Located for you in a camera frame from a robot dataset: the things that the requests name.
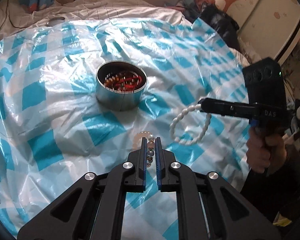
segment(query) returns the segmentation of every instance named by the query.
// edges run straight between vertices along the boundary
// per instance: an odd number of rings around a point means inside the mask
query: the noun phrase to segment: human hand
[[[264,173],[265,169],[269,168],[268,174],[279,170],[287,159],[282,137],[279,134],[273,134],[263,140],[256,134],[254,127],[250,127],[249,135],[247,163],[251,169],[257,173]],[[272,148],[271,153],[265,148],[265,143]]]

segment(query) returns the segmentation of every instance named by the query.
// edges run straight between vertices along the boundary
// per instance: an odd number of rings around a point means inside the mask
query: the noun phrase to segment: round metal container
[[[132,71],[138,76],[141,76],[142,81],[134,91],[117,91],[104,85],[107,77],[121,71]],[[98,101],[111,110],[126,111],[139,104],[141,95],[143,94],[143,90],[147,83],[147,76],[141,68],[128,62],[108,61],[101,65],[96,71],[96,80],[95,93]]]

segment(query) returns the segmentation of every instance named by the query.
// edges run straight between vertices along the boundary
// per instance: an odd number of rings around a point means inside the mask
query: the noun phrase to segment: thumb
[[[282,137],[279,134],[273,134],[270,136],[265,137],[266,144],[268,146],[279,146],[279,147],[284,147],[284,141]]]

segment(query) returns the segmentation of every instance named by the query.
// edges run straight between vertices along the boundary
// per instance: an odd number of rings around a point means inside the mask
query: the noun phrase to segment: black sleeve
[[[286,150],[282,168],[267,178],[250,171],[241,190],[271,222],[278,212],[292,221],[300,216],[300,155],[294,146]]]

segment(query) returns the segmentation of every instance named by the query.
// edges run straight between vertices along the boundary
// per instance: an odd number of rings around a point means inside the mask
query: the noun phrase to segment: blue and white tablecloth
[[[148,76],[136,109],[113,112],[96,100],[95,73],[129,61]],[[0,220],[14,235],[88,171],[126,160],[135,136],[149,131],[178,161],[219,172],[240,189],[248,172],[248,122],[213,115],[202,142],[174,143],[169,125],[201,96],[247,102],[241,66],[200,19],[192,27],[153,19],[73,21],[24,30],[0,41]],[[205,114],[176,133],[193,137]],[[128,193],[122,239],[178,239],[174,193],[158,192],[155,165],[143,194]]]

